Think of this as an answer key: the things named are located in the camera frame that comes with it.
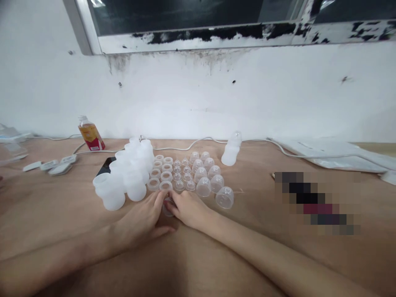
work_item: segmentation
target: skin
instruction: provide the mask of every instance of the skin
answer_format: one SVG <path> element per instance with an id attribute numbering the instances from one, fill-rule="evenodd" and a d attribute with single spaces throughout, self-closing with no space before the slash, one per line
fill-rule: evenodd
<path id="1" fill-rule="evenodd" d="M 175 232 L 169 226 L 155 227 L 167 195 L 174 204 L 165 201 L 165 205 L 176 218 L 225 244 L 290 296 L 375 296 L 306 256 L 219 215 L 186 191 L 181 195 L 157 191 L 114 224 L 0 262 L 0 295 L 31 296 L 72 272 Z"/>

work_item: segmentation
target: hand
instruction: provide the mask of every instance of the hand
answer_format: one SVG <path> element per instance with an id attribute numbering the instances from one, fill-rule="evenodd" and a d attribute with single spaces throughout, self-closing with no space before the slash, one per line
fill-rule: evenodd
<path id="1" fill-rule="evenodd" d="M 165 201 L 166 208 L 187 226 L 201 230 L 212 210 L 195 193 L 184 191 L 178 194 L 170 191 L 169 195 L 176 206 Z"/>
<path id="2" fill-rule="evenodd" d="M 155 227 L 166 196 L 167 191 L 152 193 L 115 223 L 115 235 L 123 247 L 135 247 L 146 240 L 175 232 L 170 226 Z"/>

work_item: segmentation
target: white plastic bottle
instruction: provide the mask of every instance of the white plastic bottle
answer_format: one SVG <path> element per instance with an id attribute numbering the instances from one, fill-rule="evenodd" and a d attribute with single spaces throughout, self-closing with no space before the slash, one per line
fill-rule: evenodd
<path id="1" fill-rule="evenodd" d="M 242 133 L 235 131 L 228 140 L 224 148 L 222 156 L 222 163 L 226 166 L 232 166 L 236 162 L 236 156 L 239 153 L 240 145 L 242 143 Z"/>

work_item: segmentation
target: wooden surface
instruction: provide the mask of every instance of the wooden surface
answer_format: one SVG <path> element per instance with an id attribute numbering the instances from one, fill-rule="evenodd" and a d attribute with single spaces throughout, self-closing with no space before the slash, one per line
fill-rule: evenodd
<path id="1" fill-rule="evenodd" d="M 106 139 L 106 149 L 127 142 Z M 0 168 L 0 260 L 54 243 L 121 218 L 134 203 L 127 200 L 116 212 L 106 211 L 95 195 L 92 179 L 111 153 L 80 155 L 63 176 L 40 170 L 23 173 L 35 161 L 60 160 L 70 155 L 81 139 L 30 140 L 29 156 Z M 189 140 L 152 140 L 154 147 L 188 147 Z M 396 187 L 374 174 L 361 174 L 355 182 L 345 172 L 325 170 L 301 159 L 284 156 L 266 142 L 244 142 L 237 163 L 221 164 L 224 145 L 200 141 L 192 150 L 157 151 L 178 157 L 192 151 L 210 152 L 222 169 L 225 184 L 235 193 L 230 210 L 217 206 L 214 196 L 203 198 L 212 209 L 319 261 L 381 295 L 396 295 Z M 323 229 L 304 225 L 292 206 L 282 203 L 272 172 L 332 174 L 326 192 L 332 202 L 347 205 L 361 222 L 361 235 L 321 235 Z M 251 265 L 222 244 L 185 227 L 174 218 L 160 218 L 178 231 L 137 250 L 83 269 L 41 292 L 40 296 L 283 296 Z"/>

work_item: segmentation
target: silicone cup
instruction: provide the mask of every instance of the silicone cup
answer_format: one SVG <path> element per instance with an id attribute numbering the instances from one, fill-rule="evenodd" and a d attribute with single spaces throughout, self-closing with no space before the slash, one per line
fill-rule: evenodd
<path id="1" fill-rule="evenodd" d="M 149 191 L 155 192 L 160 188 L 160 180 L 158 178 L 151 178 L 147 183 L 147 188 Z"/>
<path id="2" fill-rule="evenodd" d="M 230 209 L 234 204 L 234 192 L 229 187 L 222 187 L 216 194 L 216 203 L 225 209 Z"/>
<path id="3" fill-rule="evenodd" d="M 222 187 L 224 187 L 224 178 L 221 175 L 216 174 L 210 180 L 210 188 L 213 193 L 217 193 Z"/>
<path id="4" fill-rule="evenodd" d="M 201 178 L 197 184 L 197 195 L 201 197 L 208 197 L 211 191 L 209 179 L 207 177 Z"/>
<path id="5" fill-rule="evenodd" d="M 199 152 L 192 152 L 189 161 L 190 165 L 193 165 L 197 159 L 199 159 Z"/>
<path id="6" fill-rule="evenodd" d="M 208 179 L 212 179 L 215 175 L 221 174 L 221 173 L 222 173 L 222 170 L 220 169 L 220 167 L 217 165 L 213 165 L 207 172 L 207 177 L 208 177 Z"/>
<path id="7" fill-rule="evenodd" d="M 197 159 L 197 160 L 194 161 L 193 168 L 191 169 L 191 172 L 193 174 L 195 174 L 195 172 L 197 171 L 197 169 L 199 167 L 203 167 L 203 162 L 202 162 L 201 159 Z"/>
<path id="8" fill-rule="evenodd" d="M 203 177 L 207 177 L 206 169 L 204 167 L 199 167 L 194 175 L 194 181 L 197 183 Z"/>
<path id="9" fill-rule="evenodd" d="M 215 165 L 215 161 L 213 160 L 213 158 L 207 158 L 203 163 L 203 166 L 205 167 L 206 171 L 209 171 L 214 165 Z"/>
<path id="10" fill-rule="evenodd" d="M 172 173 L 170 171 L 164 171 L 163 173 L 161 173 L 161 181 L 162 182 L 171 182 L 173 179 Z"/>
<path id="11" fill-rule="evenodd" d="M 202 160 L 202 162 L 205 162 L 206 159 L 208 159 L 210 157 L 210 154 L 208 152 L 203 152 L 201 154 L 200 159 Z"/>

